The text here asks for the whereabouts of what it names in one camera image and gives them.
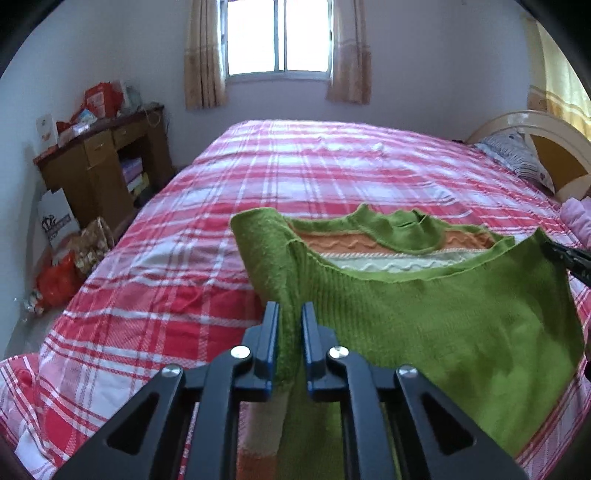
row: window frame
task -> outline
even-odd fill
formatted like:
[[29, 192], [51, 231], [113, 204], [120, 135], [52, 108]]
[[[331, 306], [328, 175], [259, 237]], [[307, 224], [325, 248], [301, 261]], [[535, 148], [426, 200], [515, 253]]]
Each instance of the window frame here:
[[[265, 80], [322, 80], [330, 79], [333, 56], [333, 0], [327, 0], [329, 9], [329, 64], [326, 72], [310, 72], [307, 70], [288, 70], [287, 67], [287, 0], [274, 0], [275, 8], [275, 70], [272, 72], [234, 73], [230, 75], [228, 64], [228, 1], [220, 0], [220, 34], [222, 45], [222, 62], [226, 82], [260, 82]], [[283, 2], [283, 65], [279, 69], [279, 2]]]

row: window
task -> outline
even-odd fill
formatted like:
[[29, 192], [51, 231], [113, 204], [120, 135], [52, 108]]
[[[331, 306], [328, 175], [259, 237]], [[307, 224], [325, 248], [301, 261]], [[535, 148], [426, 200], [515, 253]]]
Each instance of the window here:
[[222, 0], [226, 74], [328, 77], [332, 0]]

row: yellow curtain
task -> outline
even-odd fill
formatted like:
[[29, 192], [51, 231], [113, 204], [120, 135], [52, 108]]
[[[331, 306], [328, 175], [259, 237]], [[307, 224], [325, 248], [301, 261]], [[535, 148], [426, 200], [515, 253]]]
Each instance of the yellow curtain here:
[[591, 140], [591, 100], [556, 42], [534, 18], [524, 15], [530, 52], [528, 107], [551, 113]]
[[184, 55], [187, 109], [226, 103], [218, 0], [192, 0]]
[[333, 66], [327, 99], [360, 103], [371, 100], [371, 51], [366, 38], [363, 0], [334, 0]]

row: red plastic bag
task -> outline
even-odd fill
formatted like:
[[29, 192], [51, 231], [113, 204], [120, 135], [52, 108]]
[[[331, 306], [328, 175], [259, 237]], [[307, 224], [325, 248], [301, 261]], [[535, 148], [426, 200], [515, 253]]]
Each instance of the red plastic bag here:
[[79, 278], [74, 252], [69, 252], [55, 267], [47, 267], [37, 277], [39, 302], [43, 309], [63, 307], [76, 295], [84, 282]]
[[84, 106], [97, 118], [114, 118], [123, 104], [123, 93], [113, 88], [111, 83], [99, 83], [87, 90]]

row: metal screw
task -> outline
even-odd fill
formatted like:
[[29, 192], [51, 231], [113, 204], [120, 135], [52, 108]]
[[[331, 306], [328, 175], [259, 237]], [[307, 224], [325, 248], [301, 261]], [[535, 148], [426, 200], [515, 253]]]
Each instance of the metal screw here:
[[180, 365], [170, 364], [162, 369], [162, 376], [166, 378], [177, 377], [183, 371]]
[[349, 349], [344, 346], [334, 346], [329, 350], [329, 355], [335, 360], [345, 358], [346, 356], [349, 356]]
[[250, 354], [251, 350], [244, 345], [235, 346], [232, 350], [230, 350], [230, 355], [232, 355], [234, 358], [237, 358], [238, 360], [244, 360], [245, 358], [248, 358]]
[[403, 365], [398, 369], [398, 373], [405, 378], [414, 378], [418, 375], [418, 370], [412, 365]]

